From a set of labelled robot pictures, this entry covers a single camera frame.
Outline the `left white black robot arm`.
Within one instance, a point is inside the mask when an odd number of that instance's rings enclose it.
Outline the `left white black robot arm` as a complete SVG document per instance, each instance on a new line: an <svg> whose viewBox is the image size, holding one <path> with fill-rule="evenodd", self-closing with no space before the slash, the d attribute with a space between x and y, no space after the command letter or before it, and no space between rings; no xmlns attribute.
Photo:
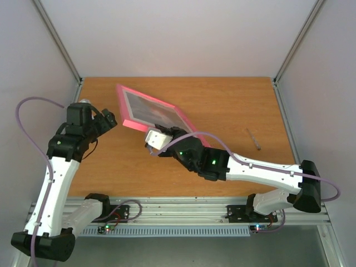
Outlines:
<svg viewBox="0 0 356 267"><path fill-rule="evenodd" d="M90 103L76 102L66 108L66 120L48 142L42 156L47 168L33 213L24 230L12 235L13 247L36 259L66 261L72 254L79 233L91 222L107 221L112 215L110 199L99 193L88 194L69 217L63 209L72 180L89 149L98 138L117 125L115 115L99 111Z"/></svg>

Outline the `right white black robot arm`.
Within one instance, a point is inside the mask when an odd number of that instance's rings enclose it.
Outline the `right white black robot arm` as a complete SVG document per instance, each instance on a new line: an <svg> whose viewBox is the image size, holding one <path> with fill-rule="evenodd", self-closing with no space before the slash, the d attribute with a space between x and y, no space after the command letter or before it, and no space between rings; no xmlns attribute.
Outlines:
<svg viewBox="0 0 356 267"><path fill-rule="evenodd" d="M274 188L267 193L253 193L246 201L245 213L259 220L273 211L293 207L311 214L322 209L319 172L315 163L283 165L242 157L227 147L206 147L195 133L172 127L156 126L145 137L150 153L173 157L188 171L209 181L248 181Z"/></svg>

